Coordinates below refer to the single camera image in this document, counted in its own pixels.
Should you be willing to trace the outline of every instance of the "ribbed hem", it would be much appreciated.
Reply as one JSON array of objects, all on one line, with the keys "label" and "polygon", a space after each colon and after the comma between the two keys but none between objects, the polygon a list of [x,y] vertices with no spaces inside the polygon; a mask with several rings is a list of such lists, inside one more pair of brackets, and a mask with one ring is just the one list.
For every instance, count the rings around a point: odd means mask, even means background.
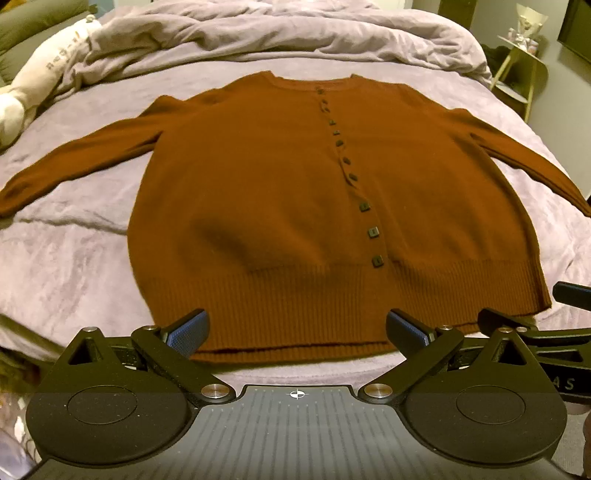
[{"label": "ribbed hem", "polygon": [[388,302],[383,294],[381,307],[374,301],[377,277],[385,278],[355,265],[302,265],[193,282],[155,279],[140,290],[157,325],[196,308],[208,312],[210,336],[196,358],[298,361],[392,351]]},{"label": "ribbed hem", "polygon": [[431,327],[446,323],[468,334],[478,331],[484,307],[526,316],[551,306],[535,262],[282,267],[192,283],[153,279],[140,289],[160,326],[194,309],[207,310],[210,336],[193,358],[214,363],[322,361],[392,352],[385,334],[392,308]]},{"label": "ribbed hem", "polygon": [[[400,309],[428,326],[469,326],[483,308],[529,316],[552,305],[539,261],[463,261],[438,266],[392,263]],[[475,329],[461,329],[475,333]]]}]

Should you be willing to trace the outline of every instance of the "brown cardigan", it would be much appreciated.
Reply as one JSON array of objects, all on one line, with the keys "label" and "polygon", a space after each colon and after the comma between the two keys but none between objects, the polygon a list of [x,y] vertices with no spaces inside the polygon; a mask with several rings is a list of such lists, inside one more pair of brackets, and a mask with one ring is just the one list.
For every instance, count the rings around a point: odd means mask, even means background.
[{"label": "brown cardigan", "polygon": [[158,325],[209,312],[195,358],[213,362],[392,351],[395,307],[465,333],[484,307],[549,308],[534,227],[491,156],[591,215],[559,169],[465,109],[357,75],[259,72],[62,145],[8,182],[0,216],[151,150],[135,279]]}]

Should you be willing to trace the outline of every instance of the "dark square button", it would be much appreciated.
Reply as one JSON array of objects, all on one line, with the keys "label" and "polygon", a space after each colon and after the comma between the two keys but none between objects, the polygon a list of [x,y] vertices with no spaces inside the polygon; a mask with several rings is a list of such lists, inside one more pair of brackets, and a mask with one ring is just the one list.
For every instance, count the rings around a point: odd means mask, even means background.
[{"label": "dark square button", "polygon": [[384,259],[381,255],[377,255],[371,259],[371,263],[374,264],[374,267],[381,267],[384,264]]}]

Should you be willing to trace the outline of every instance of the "black circular pad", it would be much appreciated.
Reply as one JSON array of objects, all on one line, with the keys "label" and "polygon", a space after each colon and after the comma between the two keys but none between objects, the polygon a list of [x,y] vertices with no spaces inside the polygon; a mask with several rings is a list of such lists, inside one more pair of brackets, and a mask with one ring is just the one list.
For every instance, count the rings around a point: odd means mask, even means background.
[{"label": "black circular pad", "polygon": [[40,451],[69,463],[109,465],[154,453],[179,436],[190,410],[174,384],[150,372],[121,366],[114,374],[92,365],[76,365],[63,388],[31,399],[27,423]]},{"label": "black circular pad", "polygon": [[138,406],[132,391],[115,385],[90,387],[74,395],[68,411],[76,420],[91,425],[106,425],[129,417]]},{"label": "black circular pad", "polygon": [[408,394],[404,417],[418,438],[458,460],[491,466],[531,461],[558,445],[566,409],[556,392],[475,386],[462,372],[427,378]]},{"label": "black circular pad", "polygon": [[456,407],[467,418],[487,425],[509,423],[525,413],[525,402],[518,394],[493,385],[465,389],[457,396]]}]

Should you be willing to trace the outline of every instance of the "neckline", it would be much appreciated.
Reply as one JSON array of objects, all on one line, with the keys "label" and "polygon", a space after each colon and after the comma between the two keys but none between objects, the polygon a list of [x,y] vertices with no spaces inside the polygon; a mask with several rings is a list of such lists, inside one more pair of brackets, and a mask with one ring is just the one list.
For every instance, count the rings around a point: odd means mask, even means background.
[{"label": "neckline", "polygon": [[360,75],[352,73],[351,76],[333,79],[333,80],[293,80],[273,75],[270,70],[260,72],[261,75],[270,83],[279,88],[287,88],[291,90],[303,90],[306,92],[313,92],[319,88],[328,91],[349,90],[359,85],[359,81],[363,78]]}]

